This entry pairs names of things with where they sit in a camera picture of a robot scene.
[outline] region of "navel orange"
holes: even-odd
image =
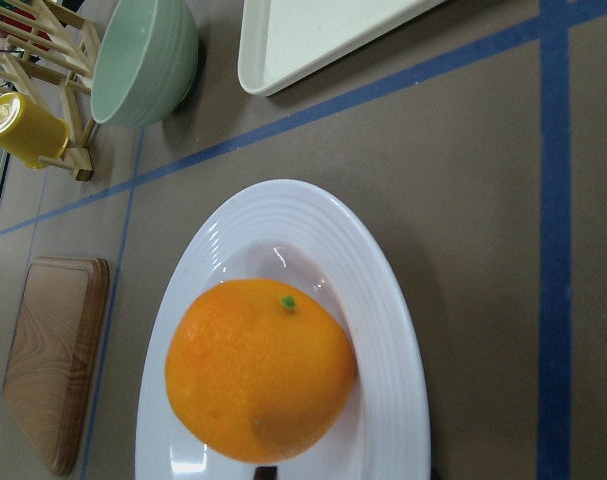
[[[315,300],[269,279],[199,296],[165,364],[170,405],[203,443],[236,460],[276,463],[314,445],[349,397],[356,360]]]

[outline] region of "oval plate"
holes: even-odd
[[[165,356],[192,301],[234,278],[268,277],[320,302],[348,332],[359,380],[330,431],[279,464],[279,480],[427,480],[430,431],[414,328],[396,278],[356,215],[328,192],[296,180],[234,195],[199,229],[161,302],[148,346],[136,433],[138,480],[249,480],[256,465],[199,442],[174,416]]]

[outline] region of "yellow plastic cup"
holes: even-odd
[[[61,158],[69,138],[69,128],[62,119],[25,95],[12,92],[0,96],[0,147],[28,167],[47,167],[40,156]]]

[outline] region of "bowl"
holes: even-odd
[[[167,117],[192,86],[198,43],[184,0],[120,0],[96,61],[94,120],[144,127]]]

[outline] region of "wooden dish rack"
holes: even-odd
[[[96,122],[84,122],[78,95],[91,95],[94,68],[101,44],[96,26],[50,0],[22,3],[5,0],[14,9],[0,6],[0,31],[8,42],[23,50],[20,55],[0,55],[0,78],[53,115],[32,79],[56,85],[61,95],[63,120],[68,124],[70,141],[62,158],[40,157],[43,163],[69,170],[72,178],[87,181],[93,169],[88,151]],[[27,31],[4,21],[11,19],[27,26]],[[78,30],[77,35],[65,24]],[[47,60],[52,67],[34,63],[32,56]],[[0,94],[11,90],[0,87]]]

